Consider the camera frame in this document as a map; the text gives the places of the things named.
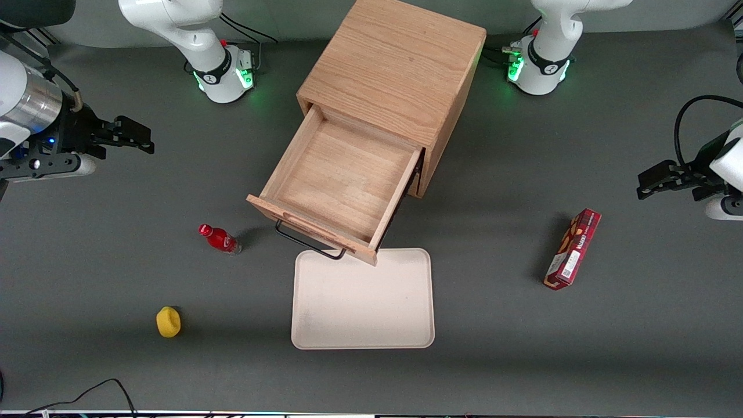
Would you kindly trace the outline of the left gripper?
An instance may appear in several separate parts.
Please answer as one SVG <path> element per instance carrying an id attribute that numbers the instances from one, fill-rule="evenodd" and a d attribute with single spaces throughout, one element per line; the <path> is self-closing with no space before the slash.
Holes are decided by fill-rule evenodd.
<path id="1" fill-rule="evenodd" d="M 685 189 L 691 190 L 695 201 L 724 195 L 726 182 L 711 170 L 709 162 L 710 160 L 692 160 L 677 166 L 674 161 L 661 161 L 637 176 L 637 198 L 644 200 L 660 192 Z"/>

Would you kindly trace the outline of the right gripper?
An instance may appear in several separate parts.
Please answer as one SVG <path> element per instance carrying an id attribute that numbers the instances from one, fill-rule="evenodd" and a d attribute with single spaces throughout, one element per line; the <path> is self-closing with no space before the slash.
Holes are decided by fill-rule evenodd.
<path id="1" fill-rule="evenodd" d="M 62 153 L 87 154 L 105 159 L 106 146 L 129 146 L 154 154 L 156 146 L 151 134 L 139 134 L 140 124 L 130 117 L 117 116 L 113 124 L 96 116 L 95 111 L 84 105 L 78 112 L 67 109 L 58 118 L 57 139 Z"/>

